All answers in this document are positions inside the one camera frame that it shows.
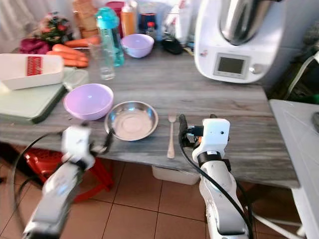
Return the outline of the orange bottle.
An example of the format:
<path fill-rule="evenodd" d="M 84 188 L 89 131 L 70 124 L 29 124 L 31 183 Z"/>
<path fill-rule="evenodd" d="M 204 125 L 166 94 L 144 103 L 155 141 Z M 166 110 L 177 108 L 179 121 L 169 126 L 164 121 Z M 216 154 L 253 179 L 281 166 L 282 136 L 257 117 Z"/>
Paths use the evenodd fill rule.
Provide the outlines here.
<path fill-rule="evenodd" d="M 137 2 L 135 0 L 126 0 L 121 8 L 121 26 L 123 30 L 122 37 L 137 34 Z"/>

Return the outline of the small bottle with red cap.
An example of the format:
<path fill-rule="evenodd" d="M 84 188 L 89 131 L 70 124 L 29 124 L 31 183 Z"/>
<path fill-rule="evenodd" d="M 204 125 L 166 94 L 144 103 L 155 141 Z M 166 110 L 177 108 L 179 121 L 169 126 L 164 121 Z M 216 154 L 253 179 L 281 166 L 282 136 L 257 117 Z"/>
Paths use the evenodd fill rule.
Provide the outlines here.
<path fill-rule="evenodd" d="M 150 38 L 155 40 L 157 36 L 157 31 L 155 28 L 156 24 L 153 21 L 148 21 L 145 29 L 145 35 L 148 35 Z"/>

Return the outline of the brown bread package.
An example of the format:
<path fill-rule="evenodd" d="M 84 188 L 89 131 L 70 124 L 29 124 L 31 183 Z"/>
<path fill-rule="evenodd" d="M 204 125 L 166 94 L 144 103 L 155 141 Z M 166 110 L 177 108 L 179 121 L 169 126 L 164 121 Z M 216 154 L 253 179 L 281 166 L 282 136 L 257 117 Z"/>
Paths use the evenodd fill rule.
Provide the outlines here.
<path fill-rule="evenodd" d="M 98 35 L 99 29 L 94 16 L 97 9 L 93 5 L 93 0 L 73 0 L 72 5 L 76 25 L 82 38 L 91 38 Z"/>

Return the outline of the large purple bowl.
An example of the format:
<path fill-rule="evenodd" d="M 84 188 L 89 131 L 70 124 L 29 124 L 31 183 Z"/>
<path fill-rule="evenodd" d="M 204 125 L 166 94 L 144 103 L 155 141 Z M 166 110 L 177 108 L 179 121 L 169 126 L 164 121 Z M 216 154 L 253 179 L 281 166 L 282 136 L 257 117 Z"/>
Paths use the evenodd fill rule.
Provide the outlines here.
<path fill-rule="evenodd" d="M 98 120 L 110 112 L 114 92 L 103 84 L 85 84 L 66 94 L 62 102 L 66 111 L 74 118 Z"/>

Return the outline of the round steel plate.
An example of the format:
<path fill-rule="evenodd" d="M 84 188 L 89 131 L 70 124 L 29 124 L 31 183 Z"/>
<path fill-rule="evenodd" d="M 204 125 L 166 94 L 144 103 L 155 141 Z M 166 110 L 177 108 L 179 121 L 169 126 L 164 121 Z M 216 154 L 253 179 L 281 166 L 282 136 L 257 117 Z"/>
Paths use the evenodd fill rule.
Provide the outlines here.
<path fill-rule="evenodd" d="M 123 141 L 149 136 L 158 125 L 158 114 L 148 103 L 121 102 L 105 116 L 105 130 Z"/>

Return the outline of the white kitchen machine with display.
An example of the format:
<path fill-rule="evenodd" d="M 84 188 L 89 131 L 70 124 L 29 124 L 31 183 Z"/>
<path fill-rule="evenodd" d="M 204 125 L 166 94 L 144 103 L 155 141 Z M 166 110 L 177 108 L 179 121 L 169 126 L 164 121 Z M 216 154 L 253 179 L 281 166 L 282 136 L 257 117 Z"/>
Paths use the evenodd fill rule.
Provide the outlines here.
<path fill-rule="evenodd" d="M 283 38 L 286 5 L 274 2 L 257 34 L 242 45 L 230 45 L 219 31 L 220 0 L 201 2 L 195 26 L 194 61 L 212 80 L 253 83 L 274 67 Z"/>

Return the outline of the container with red lid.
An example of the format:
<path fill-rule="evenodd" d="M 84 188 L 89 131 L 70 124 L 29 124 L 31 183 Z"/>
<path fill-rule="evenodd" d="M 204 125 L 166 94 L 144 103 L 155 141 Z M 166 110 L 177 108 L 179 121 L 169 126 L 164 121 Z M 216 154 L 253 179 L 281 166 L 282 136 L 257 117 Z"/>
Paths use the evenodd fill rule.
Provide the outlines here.
<path fill-rule="evenodd" d="M 117 16 L 120 16 L 123 7 L 126 6 L 126 2 L 121 0 L 114 0 L 114 1 L 105 3 L 105 6 L 113 9 L 114 12 L 116 12 Z"/>

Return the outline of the white plastic tub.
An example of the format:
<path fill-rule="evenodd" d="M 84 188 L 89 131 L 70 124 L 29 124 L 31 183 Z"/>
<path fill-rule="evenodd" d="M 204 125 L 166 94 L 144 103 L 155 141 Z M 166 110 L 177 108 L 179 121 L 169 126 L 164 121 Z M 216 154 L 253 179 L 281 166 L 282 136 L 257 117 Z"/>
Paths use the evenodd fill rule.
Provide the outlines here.
<path fill-rule="evenodd" d="M 200 175 L 179 171 L 176 169 L 168 169 L 152 166 L 153 176 L 157 179 L 174 182 L 176 184 L 194 185 L 200 180 Z"/>

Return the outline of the steel fork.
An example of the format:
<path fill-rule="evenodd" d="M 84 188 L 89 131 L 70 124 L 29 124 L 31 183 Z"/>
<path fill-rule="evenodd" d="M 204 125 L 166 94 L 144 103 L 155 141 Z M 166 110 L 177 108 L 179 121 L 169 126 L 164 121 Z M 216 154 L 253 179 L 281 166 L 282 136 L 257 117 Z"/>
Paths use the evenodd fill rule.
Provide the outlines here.
<path fill-rule="evenodd" d="M 171 112 L 168 114 L 168 121 L 169 121 L 169 143 L 167 148 L 166 156 L 169 159 L 174 159 L 175 152 L 174 152 L 174 123 L 177 120 L 177 114 L 175 112 Z"/>

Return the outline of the black handheld device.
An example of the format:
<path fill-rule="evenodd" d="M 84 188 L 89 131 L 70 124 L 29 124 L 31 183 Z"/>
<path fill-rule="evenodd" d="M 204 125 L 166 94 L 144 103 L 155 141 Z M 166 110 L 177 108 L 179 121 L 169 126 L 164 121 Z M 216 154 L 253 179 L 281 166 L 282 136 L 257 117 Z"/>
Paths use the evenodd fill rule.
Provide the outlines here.
<path fill-rule="evenodd" d="M 319 133 L 319 112 L 315 112 L 312 114 L 311 123 L 315 132 Z"/>

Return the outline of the dark blue jar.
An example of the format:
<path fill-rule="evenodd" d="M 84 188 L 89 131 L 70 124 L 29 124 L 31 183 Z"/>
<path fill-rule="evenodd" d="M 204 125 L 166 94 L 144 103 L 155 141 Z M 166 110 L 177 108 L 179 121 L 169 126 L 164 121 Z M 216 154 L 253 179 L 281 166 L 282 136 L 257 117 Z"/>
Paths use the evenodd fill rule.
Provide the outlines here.
<path fill-rule="evenodd" d="M 157 14 L 155 13 L 141 13 L 140 18 L 139 18 L 139 28 L 140 32 L 145 34 L 145 29 L 148 21 L 153 21 L 155 22 L 156 26 L 156 31 L 157 31 Z"/>

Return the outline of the pale green cutting board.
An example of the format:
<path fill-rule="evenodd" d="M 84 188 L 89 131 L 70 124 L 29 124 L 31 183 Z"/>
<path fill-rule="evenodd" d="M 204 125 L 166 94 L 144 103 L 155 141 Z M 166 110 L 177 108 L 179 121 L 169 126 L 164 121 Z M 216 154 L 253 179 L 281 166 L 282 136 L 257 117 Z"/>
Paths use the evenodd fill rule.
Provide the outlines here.
<path fill-rule="evenodd" d="M 66 92 L 61 82 L 0 93 L 0 116 L 14 123 L 39 123 L 55 109 Z"/>

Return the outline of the pale translucent plastic piece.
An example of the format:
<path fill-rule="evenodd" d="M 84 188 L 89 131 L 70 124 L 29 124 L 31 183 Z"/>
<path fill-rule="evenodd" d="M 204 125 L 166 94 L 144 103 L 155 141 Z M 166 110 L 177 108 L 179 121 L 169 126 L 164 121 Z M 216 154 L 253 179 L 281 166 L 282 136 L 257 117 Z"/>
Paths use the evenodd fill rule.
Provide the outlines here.
<path fill-rule="evenodd" d="M 86 70 L 78 70 L 74 67 L 65 67 L 63 73 L 64 77 L 62 79 L 62 84 L 69 92 L 90 82 L 89 73 Z"/>

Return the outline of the white curtain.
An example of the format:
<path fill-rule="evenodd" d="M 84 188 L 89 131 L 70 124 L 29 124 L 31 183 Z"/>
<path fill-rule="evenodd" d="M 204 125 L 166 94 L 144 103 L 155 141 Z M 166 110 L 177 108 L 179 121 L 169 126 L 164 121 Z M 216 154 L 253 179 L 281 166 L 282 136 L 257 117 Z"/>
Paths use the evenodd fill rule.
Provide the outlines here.
<path fill-rule="evenodd" d="M 0 0 L 0 46 L 9 46 L 34 32 L 46 14 L 72 19 L 73 0 Z"/>

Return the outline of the white slicer with red blade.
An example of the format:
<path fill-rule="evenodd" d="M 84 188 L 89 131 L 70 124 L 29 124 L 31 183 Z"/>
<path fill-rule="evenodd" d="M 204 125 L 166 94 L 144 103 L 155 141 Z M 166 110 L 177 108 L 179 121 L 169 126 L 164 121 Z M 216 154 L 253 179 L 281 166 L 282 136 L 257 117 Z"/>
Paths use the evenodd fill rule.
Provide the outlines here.
<path fill-rule="evenodd" d="M 41 57 L 41 74 L 27 76 L 27 58 Z M 0 54 L 0 92 L 7 93 L 62 82 L 64 62 L 59 55 Z"/>

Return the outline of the clear drinking glass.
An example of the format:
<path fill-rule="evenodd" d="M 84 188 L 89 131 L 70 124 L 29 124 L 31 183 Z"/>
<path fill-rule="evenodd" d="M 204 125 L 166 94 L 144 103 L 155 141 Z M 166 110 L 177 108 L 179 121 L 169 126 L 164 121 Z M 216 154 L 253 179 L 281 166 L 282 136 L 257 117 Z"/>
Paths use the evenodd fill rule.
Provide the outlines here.
<path fill-rule="evenodd" d="M 100 43 L 88 43 L 89 51 L 94 62 L 98 64 L 100 75 L 103 80 L 112 80 L 115 77 L 113 59 Z"/>

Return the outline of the black rounded object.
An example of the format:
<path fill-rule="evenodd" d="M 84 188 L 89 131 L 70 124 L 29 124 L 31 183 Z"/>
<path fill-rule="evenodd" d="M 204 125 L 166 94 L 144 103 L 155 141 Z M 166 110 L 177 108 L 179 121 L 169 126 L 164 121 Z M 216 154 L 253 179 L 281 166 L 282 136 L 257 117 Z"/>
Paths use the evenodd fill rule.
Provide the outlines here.
<path fill-rule="evenodd" d="M 180 42 L 173 37 L 162 39 L 161 46 L 165 51 L 173 55 L 179 55 L 184 52 L 182 44 L 180 44 Z"/>

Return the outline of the steel mixing jug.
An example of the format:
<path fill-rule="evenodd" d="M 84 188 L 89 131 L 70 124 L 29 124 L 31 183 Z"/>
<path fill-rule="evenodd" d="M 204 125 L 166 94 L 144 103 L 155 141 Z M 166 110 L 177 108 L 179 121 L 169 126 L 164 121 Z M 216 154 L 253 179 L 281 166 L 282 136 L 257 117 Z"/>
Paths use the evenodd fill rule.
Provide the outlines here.
<path fill-rule="evenodd" d="M 249 41 L 262 23 L 271 5 L 280 0 L 220 0 L 219 31 L 230 45 Z"/>

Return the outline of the white folding table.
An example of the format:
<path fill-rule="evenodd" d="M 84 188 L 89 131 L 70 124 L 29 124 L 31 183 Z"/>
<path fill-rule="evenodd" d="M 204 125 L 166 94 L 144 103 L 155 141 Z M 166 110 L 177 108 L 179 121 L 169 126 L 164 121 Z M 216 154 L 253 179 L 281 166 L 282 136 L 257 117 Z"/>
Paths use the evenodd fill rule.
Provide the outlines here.
<path fill-rule="evenodd" d="M 292 188 L 306 239 L 319 239 L 319 105 L 269 100 L 300 186 Z"/>

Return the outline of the small purple bowl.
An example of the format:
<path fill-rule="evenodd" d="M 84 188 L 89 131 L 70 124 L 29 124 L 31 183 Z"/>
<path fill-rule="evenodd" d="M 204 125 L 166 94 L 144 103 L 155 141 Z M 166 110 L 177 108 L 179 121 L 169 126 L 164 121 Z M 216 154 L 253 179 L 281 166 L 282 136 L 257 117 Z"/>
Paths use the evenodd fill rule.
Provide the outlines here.
<path fill-rule="evenodd" d="M 121 40 L 126 54 L 134 58 L 143 58 L 153 50 L 155 39 L 146 34 L 130 34 Z"/>

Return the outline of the teal water bottle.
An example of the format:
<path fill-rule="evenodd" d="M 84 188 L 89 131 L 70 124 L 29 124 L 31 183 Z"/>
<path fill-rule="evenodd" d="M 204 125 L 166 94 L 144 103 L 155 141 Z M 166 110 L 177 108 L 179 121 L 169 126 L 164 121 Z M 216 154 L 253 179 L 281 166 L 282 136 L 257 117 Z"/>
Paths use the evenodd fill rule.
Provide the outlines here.
<path fill-rule="evenodd" d="M 94 16 L 103 48 L 112 55 L 115 67 L 122 66 L 125 63 L 125 57 L 118 30 L 120 23 L 118 15 L 111 7 L 105 6 L 99 8 Z"/>

